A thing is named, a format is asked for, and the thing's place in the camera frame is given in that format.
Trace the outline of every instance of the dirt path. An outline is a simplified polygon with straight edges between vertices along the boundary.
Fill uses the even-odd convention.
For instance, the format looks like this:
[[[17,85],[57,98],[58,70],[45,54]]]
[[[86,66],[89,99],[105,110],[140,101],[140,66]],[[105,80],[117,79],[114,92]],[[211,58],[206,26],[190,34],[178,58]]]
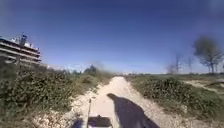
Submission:
[[[109,85],[100,86],[96,93],[77,97],[72,110],[63,115],[64,122],[72,122],[79,112],[82,128],[86,127],[91,102],[90,117],[100,115],[111,120],[113,128],[209,128],[205,123],[178,115],[165,114],[153,101],[144,99],[123,77],[114,77]]]

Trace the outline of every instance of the grass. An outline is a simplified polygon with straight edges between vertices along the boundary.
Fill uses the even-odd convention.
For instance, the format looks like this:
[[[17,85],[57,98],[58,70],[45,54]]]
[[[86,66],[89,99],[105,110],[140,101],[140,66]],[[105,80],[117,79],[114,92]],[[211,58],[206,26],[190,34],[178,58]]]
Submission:
[[[224,121],[224,100],[215,92],[185,84],[176,78],[144,74],[126,78],[144,97],[162,106],[165,112],[204,121]]]

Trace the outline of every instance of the shrub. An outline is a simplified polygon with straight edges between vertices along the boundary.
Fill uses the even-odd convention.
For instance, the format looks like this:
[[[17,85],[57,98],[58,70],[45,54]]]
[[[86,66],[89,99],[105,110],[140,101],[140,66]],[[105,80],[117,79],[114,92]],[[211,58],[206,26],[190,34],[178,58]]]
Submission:
[[[132,83],[143,96],[153,99],[163,107],[179,109],[184,105],[188,114],[199,119],[223,119],[224,102],[215,92],[196,88],[173,78],[159,79],[149,75],[132,76]]]

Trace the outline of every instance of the sandy ground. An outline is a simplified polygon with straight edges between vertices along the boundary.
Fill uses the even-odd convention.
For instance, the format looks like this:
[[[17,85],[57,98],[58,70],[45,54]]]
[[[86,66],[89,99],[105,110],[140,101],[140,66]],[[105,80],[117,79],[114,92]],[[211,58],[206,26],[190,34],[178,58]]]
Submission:
[[[123,77],[114,77],[109,85],[99,86],[96,93],[88,92],[77,97],[72,103],[72,110],[60,118],[57,127],[69,127],[80,113],[82,127],[86,127],[91,99],[90,117],[100,115],[110,119],[113,128],[210,128],[204,122],[186,119],[179,115],[163,112],[153,101],[144,99]]]

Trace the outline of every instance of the vegetation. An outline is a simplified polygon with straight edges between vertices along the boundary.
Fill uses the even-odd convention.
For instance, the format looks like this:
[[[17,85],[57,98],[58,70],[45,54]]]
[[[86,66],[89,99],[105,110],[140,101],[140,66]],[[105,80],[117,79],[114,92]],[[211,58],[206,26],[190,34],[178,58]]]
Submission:
[[[224,119],[224,101],[215,92],[196,88],[174,78],[142,74],[129,75],[127,79],[143,96],[154,100],[168,112],[206,121]]]
[[[202,37],[194,43],[195,55],[200,62],[211,69],[215,73],[215,67],[223,59],[223,51],[219,48],[217,43],[209,37]]]
[[[209,85],[206,85],[206,87],[208,87],[208,88],[214,88],[217,91],[224,92],[224,87],[222,87],[221,85],[224,85],[224,82],[222,82],[222,81],[216,81],[216,82],[213,82],[213,83],[211,83]]]
[[[13,64],[0,64],[0,126],[3,127],[25,127],[23,121],[36,112],[68,111],[70,97],[96,87],[103,80],[93,66],[84,73],[43,67],[21,67],[18,72]]]

